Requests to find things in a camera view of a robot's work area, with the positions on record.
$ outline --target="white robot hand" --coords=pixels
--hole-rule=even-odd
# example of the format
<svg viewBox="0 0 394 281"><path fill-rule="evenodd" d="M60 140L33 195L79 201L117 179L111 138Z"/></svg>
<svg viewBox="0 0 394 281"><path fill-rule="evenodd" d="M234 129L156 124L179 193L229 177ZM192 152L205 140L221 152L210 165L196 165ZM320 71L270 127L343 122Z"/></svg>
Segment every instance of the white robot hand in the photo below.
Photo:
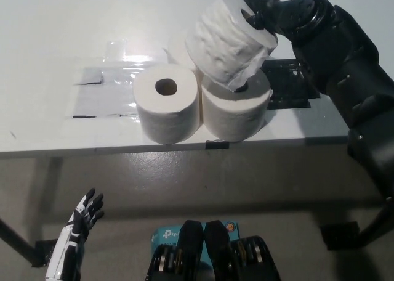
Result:
<svg viewBox="0 0 394 281"><path fill-rule="evenodd" d="M103 217L103 194L90 201L95 193L91 189L82 198L57 240L48 265L46 281L79 281L84 257L84 244L89 231Z"/></svg>

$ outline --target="toilet paper roll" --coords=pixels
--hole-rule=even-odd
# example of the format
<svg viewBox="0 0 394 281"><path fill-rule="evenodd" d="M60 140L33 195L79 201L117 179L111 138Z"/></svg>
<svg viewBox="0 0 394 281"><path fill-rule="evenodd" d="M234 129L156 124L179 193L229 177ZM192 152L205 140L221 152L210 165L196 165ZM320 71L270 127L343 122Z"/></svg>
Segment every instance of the toilet paper roll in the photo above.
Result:
<svg viewBox="0 0 394 281"><path fill-rule="evenodd" d="M197 80L174 64L151 67L135 77L134 98L144 133L160 144L189 138L199 127Z"/></svg>
<svg viewBox="0 0 394 281"><path fill-rule="evenodd" d="M278 45L267 30L256 30L243 0L216 0L187 33L186 47L196 66L213 82L236 91Z"/></svg>
<svg viewBox="0 0 394 281"><path fill-rule="evenodd" d="M272 95L270 82L261 70L248 79L241 92L231 92L205 76L202 92L204 124L226 141L243 141L257 133Z"/></svg>
<svg viewBox="0 0 394 281"><path fill-rule="evenodd" d="M187 67L196 75L197 83L201 85L204 75L192 61L189 53L187 52L185 44L186 35L187 31L183 30L170 39L167 50L168 62Z"/></svg>

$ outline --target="clear plastic sheet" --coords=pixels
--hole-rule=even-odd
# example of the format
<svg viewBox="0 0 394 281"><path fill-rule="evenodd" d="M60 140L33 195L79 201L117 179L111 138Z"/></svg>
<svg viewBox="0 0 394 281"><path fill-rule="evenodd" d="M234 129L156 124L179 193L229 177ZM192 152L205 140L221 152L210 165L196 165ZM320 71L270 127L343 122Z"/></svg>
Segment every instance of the clear plastic sheet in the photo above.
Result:
<svg viewBox="0 0 394 281"><path fill-rule="evenodd" d="M167 62L166 53L126 55L127 41L110 42L103 63L86 67L77 83L73 118L128 117L139 121L133 95L134 78L143 70Z"/></svg>

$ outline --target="white table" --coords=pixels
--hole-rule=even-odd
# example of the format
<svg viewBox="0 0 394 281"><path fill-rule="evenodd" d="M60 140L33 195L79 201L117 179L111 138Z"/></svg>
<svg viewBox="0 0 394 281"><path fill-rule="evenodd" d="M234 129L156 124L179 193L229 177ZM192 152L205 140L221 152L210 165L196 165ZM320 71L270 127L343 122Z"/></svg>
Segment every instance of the white table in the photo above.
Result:
<svg viewBox="0 0 394 281"><path fill-rule="evenodd" d="M166 146L149 140L128 118L72 119L79 72L102 59L108 43L128 39L134 55L152 55L190 26L213 0L0 0L0 157L64 156L205 149L217 139L202 126L188 140ZM376 43L390 76L391 0L330 0L349 11ZM272 54L293 58L280 37ZM331 101L267 113L266 127L245 142L340 142L347 126Z"/></svg>

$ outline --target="concrete floor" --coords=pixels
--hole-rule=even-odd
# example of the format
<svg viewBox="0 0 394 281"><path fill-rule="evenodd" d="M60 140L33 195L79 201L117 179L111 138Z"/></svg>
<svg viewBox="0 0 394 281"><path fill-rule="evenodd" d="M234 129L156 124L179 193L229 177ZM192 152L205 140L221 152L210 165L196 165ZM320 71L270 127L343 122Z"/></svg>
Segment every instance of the concrete floor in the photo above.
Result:
<svg viewBox="0 0 394 281"><path fill-rule="evenodd" d="M345 146L138 153L0 161L0 217L34 243L56 238L91 187L106 216L90 233L82 280L144 280L150 235L186 219L231 219L260 235L283 280L394 280L394 233L367 249L327 252L321 224L379 210L379 194ZM3 281L44 280L0 241Z"/></svg>

